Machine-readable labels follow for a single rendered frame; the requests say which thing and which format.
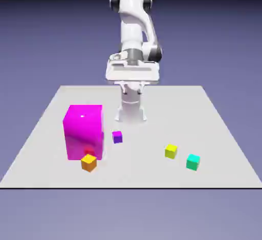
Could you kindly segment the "small purple cube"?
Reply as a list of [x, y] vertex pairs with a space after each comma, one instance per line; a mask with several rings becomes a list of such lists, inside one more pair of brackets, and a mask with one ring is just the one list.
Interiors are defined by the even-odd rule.
[[113, 136], [113, 142], [116, 143], [122, 143], [123, 142], [123, 136], [122, 136], [122, 132], [120, 130], [118, 131], [113, 131], [112, 132], [112, 136]]

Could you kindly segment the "large magenta box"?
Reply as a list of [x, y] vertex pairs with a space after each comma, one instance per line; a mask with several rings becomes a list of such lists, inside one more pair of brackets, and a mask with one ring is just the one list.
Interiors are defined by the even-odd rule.
[[62, 123], [69, 160], [80, 160], [85, 154], [92, 154], [98, 160], [102, 159], [102, 105], [70, 105]]

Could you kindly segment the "small yellow cube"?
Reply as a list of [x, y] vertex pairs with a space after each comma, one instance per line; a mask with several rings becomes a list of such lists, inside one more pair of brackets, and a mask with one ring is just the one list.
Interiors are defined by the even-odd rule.
[[177, 154], [178, 147], [176, 145], [168, 144], [165, 148], [165, 157], [174, 159]]

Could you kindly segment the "small orange cube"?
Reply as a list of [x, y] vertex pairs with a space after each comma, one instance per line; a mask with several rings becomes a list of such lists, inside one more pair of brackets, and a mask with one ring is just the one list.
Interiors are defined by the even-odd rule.
[[93, 155], [87, 154], [81, 159], [81, 168], [85, 171], [91, 172], [97, 166], [97, 158]]

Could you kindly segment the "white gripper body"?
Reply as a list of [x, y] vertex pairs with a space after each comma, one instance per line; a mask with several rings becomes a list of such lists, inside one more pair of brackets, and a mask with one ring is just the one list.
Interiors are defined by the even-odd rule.
[[126, 60], [109, 60], [105, 77], [108, 81], [158, 82], [160, 67], [157, 62], [138, 61], [138, 65], [128, 65]]

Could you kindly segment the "small teal cube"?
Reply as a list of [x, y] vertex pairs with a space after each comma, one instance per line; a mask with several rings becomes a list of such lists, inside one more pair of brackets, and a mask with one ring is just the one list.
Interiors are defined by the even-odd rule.
[[189, 154], [186, 160], [186, 168], [197, 171], [200, 164], [200, 156]]

